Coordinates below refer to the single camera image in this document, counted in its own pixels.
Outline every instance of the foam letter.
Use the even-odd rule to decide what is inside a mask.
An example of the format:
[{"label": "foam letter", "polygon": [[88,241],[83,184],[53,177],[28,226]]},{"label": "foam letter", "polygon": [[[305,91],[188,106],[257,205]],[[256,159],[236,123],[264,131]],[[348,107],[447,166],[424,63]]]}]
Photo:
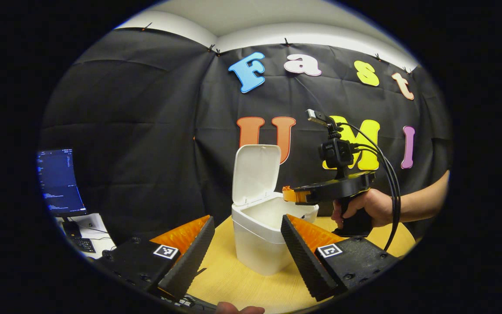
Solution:
[{"label": "foam letter", "polygon": [[394,73],[391,75],[394,80],[398,83],[398,87],[400,88],[400,91],[402,92],[402,95],[406,97],[407,99],[410,99],[411,101],[414,100],[414,95],[408,90],[408,81],[400,75],[400,73]]},{"label": "foam letter", "polygon": [[291,117],[275,117],[272,124],[276,126],[276,145],[280,147],[280,164],[289,156],[289,147],[291,142],[291,129],[295,125],[295,119]]},{"label": "foam letter", "polygon": [[312,56],[295,54],[289,55],[287,58],[288,60],[294,61],[288,61],[284,64],[286,71],[293,73],[305,73],[312,77],[318,77],[321,75],[319,63],[317,62],[317,59]]},{"label": "foam letter", "polygon": [[265,120],[259,117],[243,117],[236,122],[239,125],[239,147],[248,144],[259,143],[259,129],[264,125]]},{"label": "foam letter", "polygon": [[263,59],[265,55],[260,52],[253,52],[251,55],[232,64],[228,71],[235,72],[241,82],[241,93],[247,93],[253,88],[265,82],[264,77],[257,77],[253,72],[263,73],[265,66],[258,59]]},{"label": "foam letter", "polygon": [[[334,119],[336,123],[347,123],[346,119],[340,116],[330,116]],[[342,125],[342,131],[340,131],[340,135],[342,136],[340,139],[350,141],[350,143],[360,143],[363,145],[368,145],[371,149],[376,150],[375,147],[363,136],[361,133],[357,133],[357,137],[354,136],[351,127],[347,125]],[[375,120],[365,120],[361,124],[359,128],[361,132],[365,133],[373,141],[373,143],[377,144],[377,135],[379,133],[380,125]],[[361,154],[361,159],[359,163],[357,163],[357,169],[360,170],[376,170],[379,168],[379,161],[377,161],[377,156],[369,151],[360,151],[359,153],[354,154],[354,163],[349,165],[348,168],[352,169],[357,161],[357,158]],[[329,169],[326,165],[326,161],[322,163],[323,168]]]},{"label": "foam letter", "polygon": [[410,126],[405,126],[402,130],[404,131],[404,135],[406,136],[406,147],[404,149],[404,160],[400,164],[400,167],[402,167],[402,169],[407,169],[411,168],[414,164],[412,155],[414,153],[414,134],[416,133],[416,131],[413,127]]},{"label": "foam letter", "polygon": [[367,62],[356,61],[354,66],[357,70],[357,77],[361,83],[379,86],[379,78],[375,75],[375,69]]}]

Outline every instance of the letter f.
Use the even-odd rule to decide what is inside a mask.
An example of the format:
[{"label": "letter f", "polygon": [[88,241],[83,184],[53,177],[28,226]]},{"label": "letter f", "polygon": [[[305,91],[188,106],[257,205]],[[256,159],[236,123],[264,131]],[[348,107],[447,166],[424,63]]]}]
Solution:
[{"label": "letter f", "polygon": [[251,55],[232,64],[228,71],[235,72],[241,82],[241,93],[247,93],[253,88],[265,82],[264,77],[257,77],[253,72],[263,73],[265,66],[258,59],[263,59],[265,55],[260,52],[253,52]]}]

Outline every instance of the computer monitor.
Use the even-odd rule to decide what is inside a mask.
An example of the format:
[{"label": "computer monitor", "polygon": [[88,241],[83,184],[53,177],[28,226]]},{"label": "computer monitor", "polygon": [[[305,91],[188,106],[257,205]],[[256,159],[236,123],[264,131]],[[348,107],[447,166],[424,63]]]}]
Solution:
[{"label": "computer monitor", "polygon": [[73,168],[71,148],[38,151],[38,180],[50,213],[63,218],[69,237],[81,237],[78,225],[69,217],[87,215],[82,203]]}]

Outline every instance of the monitor screen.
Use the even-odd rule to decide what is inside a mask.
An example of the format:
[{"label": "monitor screen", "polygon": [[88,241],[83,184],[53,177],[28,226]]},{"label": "monitor screen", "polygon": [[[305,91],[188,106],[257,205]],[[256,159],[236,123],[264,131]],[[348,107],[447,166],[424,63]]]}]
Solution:
[{"label": "monitor screen", "polygon": [[56,217],[86,215],[73,170],[72,149],[38,151],[38,179],[50,212]]}]

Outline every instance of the open lid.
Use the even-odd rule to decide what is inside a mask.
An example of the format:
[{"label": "open lid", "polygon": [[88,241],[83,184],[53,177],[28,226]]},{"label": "open lid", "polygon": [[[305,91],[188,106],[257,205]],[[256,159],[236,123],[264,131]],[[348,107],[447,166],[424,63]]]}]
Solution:
[{"label": "open lid", "polygon": [[235,205],[258,201],[275,191],[281,154],[277,145],[243,145],[237,150],[231,186]]}]

